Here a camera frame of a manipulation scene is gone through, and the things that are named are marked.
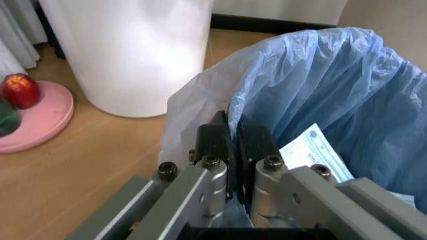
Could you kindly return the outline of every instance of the red apple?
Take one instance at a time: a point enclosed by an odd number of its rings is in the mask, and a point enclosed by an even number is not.
[[[40,100],[37,82],[22,73],[6,76],[1,92],[10,104],[19,109],[31,108]]]

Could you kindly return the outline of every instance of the pink plate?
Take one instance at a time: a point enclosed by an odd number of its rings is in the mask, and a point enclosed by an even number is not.
[[[0,137],[0,153],[16,153],[43,144],[70,122],[74,112],[71,92],[57,83],[37,83],[41,92],[40,102],[19,111],[21,126],[11,135]]]

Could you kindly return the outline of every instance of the white paper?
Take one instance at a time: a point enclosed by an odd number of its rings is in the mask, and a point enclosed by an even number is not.
[[[280,149],[280,154],[289,170],[321,164],[330,169],[339,184],[355,179],[341,157],[326,140],[317,124],[311,126],[291,143]],[[416,208],[414,196],[395,192],[389,193]]]

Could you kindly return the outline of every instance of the trash can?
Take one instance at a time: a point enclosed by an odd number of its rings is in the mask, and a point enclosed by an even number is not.
[[[279,148],[317,124],[356,178],[415,196],[427,213],[427,77],[372,30],[307,30],[240,50],[168,101],[159,163],[184,167],[197,128],[244,115]]]
[[[123,117],[165,114],[203,70],[213,0],[40,0],[84,95]]]

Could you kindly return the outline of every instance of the green fruit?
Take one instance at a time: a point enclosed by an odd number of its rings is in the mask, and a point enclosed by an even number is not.
[[[3,98],[0,98],[0,137],[14,133],[21,125],[18,112]]]

